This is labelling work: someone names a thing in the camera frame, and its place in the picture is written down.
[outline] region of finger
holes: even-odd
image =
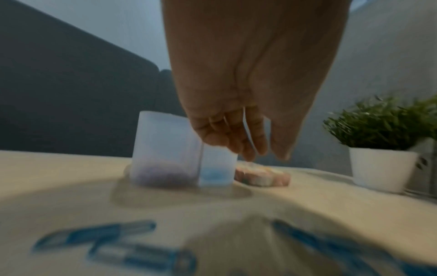
[[[196,118],[188,115],[191,126],[202,141],[211,146],[228,146],[229,138],[225,133],[217,132],[209,122],[209,118]]]
[[[247,136],[246,129],[243,123],[243,109],[227,112],[225,114],[226,121],[231,129],[231,132],[242,144],[242,156],[246,161],[253,161],[256,157],[255,150]]]
[[[232,152],[240,154],[243,151],[243,143],[232,133],[223,114],[210,117],[209,123],[216,132],[223,133],[229,138],[227,147]]]
[[[265,155],[269,149],[264,133],[264,116],[257,106],[246,107],[246,122],[250,136],[259,154]]]
[[[300,131],[301,120],[290,119],[291,122],[271,122],[270,148],[281,160],[290,159],[291,152]]]

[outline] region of translucent plastic cup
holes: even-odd
[[[225,147],[203,145],[199,186],[227,186],[233,183],[238,155]]]
[[[195,186],[203,144],[187,118],[142,111],[138,119],[130,178],[146,186]]]

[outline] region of table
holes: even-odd
[[[146,242],[181,246],[218,223],[253,213],[359,236],[398,256],[437,264],[432,203],[359,188],[347,176],[296,168],[280,168],[291,174],[289,187],[147,189],[123,177],[129,163],[129,158],[0,151],[0,275],[127,275],[84,261],[86,247],[29,253],[38,238],[58,229],[152,218],[159,231]]]

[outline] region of potted plant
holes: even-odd
[[[410,180],[420,141],[436,138],[437,98],[401,105],[394,97],[360,101],[324,120],[324,128],[349,147],[355,184],[400,193]]]

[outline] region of wall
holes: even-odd
[[[159,0],[20,0],[170,69]]]
[[[374,94],[437,91],[437,1],[374,0],[350,15],[338,55],[287,164],[351,174],[348,149],[322,129],[328,112]],[[430,152],[430,143],[421,151]],[[279,165],[272,156],[260,158]]]

